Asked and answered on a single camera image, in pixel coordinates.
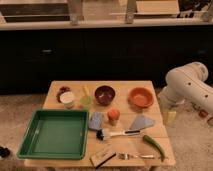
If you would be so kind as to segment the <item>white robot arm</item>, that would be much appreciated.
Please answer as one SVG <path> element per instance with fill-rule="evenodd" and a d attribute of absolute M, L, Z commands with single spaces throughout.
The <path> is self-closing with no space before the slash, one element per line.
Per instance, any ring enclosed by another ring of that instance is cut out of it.
<path fill-rule="evenodd" d="M 207 78 L 208 69 L 200 62 L 171 69 L 165 77 L 166 86 L 158 94 L 162 111 L 169 113 L 189 100 L 211 114 L 207 123 L 213 127 L 213 87 L 205 83 Z"/>

